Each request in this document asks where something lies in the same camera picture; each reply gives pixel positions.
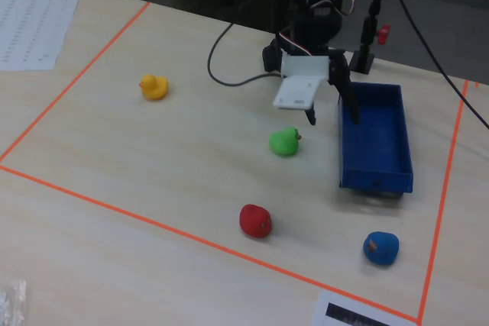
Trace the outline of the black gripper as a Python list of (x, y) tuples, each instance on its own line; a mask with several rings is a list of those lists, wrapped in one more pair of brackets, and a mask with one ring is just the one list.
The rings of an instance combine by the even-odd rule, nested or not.
[[(341, 30), (342, 19), (338, 13), (306, 17), (300, 15), (295, 20), (276, 16), (272, 30), (274, 39), (262, 51), (264, 70), (268, 73), (281, 71), (283, 52), (291, 56), (328, 56), (330, 84), (338, 90), (339, 96), (354, 124), (359, 124), (359, 107), (350, 78), (350, 69), (344, 50), (330, 50), (329, 41)], [(305, 110), (308, 122), (316, 124), (314, 107)]]

